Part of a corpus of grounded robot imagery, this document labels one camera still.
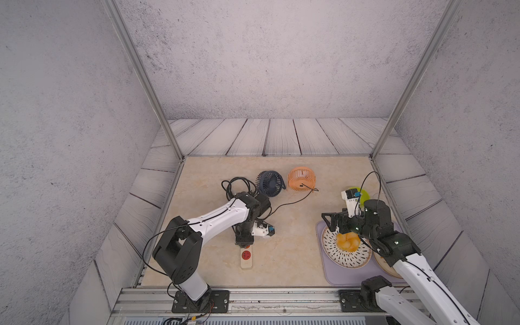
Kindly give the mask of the beige power strip red sockets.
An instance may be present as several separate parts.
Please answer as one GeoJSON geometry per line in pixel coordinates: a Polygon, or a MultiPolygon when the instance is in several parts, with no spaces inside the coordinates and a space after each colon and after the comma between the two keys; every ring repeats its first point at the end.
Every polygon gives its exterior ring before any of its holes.
{"type": "Polygon", "coordinates": [[[253,254],[251,249],[251,245],[240,249],[240,267],[242,269],[251,269],[253,267],[253,254]]]}

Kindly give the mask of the dark blue desk fan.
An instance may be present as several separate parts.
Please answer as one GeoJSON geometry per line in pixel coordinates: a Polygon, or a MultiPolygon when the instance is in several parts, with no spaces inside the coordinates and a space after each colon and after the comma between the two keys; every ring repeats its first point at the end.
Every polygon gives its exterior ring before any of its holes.
{"type": "Polygon", "coordinates": [[[257,192],[270,198],[279,195],[287,189],[283,177],[277,171],[263,171],[256,179],[257,192]]]}

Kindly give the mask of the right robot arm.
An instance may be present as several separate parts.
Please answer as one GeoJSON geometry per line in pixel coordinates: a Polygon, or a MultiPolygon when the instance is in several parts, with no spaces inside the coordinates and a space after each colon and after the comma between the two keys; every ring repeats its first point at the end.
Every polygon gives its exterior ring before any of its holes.
{"type": "Polygon", "coordinates": [[[383,276],[364,280],[358,290],[339,291],[345,312],[385,312],[394,324],[476,324],[477,321],[437,277],[415,242],[394,228],[391,210],[382,200],[366,200],[362,210],[323,213],[328,229],[353,232],[367,239],[414,291],[429,314],[425,315],[383,276]]]}

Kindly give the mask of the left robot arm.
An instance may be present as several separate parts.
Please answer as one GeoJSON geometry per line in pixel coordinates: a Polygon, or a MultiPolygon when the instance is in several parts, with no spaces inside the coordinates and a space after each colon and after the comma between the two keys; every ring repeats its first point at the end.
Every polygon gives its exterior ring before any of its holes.
{"type": "Polygon", "coordinates": [[[256,237],[271,237],[275,229],[260,217],[271,208],[264,194],[240,192],[222,207],[200,217],[172,219],[161,233],[152,257],[196,308],[210,304],[211,287],[198,272],[202,248],[212,238],[233,229],[235,244],[251,246],[256,237]]]}

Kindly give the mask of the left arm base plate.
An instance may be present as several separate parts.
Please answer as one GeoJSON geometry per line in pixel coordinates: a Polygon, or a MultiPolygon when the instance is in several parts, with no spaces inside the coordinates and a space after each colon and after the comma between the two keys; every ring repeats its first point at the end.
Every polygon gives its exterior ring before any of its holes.
{"type": "Polygon", "coordinates": [[[183,291],[177,291],[174,296],[171,312],[173,314],[225,314],[230,303],[230,291],[212,290],[197,301],[189,298],[183,291]]]}

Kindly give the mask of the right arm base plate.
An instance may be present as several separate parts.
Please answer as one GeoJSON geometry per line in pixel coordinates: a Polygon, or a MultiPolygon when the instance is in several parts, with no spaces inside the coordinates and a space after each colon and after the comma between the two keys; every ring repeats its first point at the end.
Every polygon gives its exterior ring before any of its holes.
{"type": "Polygon", "coordinates": [[[381,310],[376,304],[375,295],[365,289],[338,291],[342,312],[377,313],[381,310]]]}

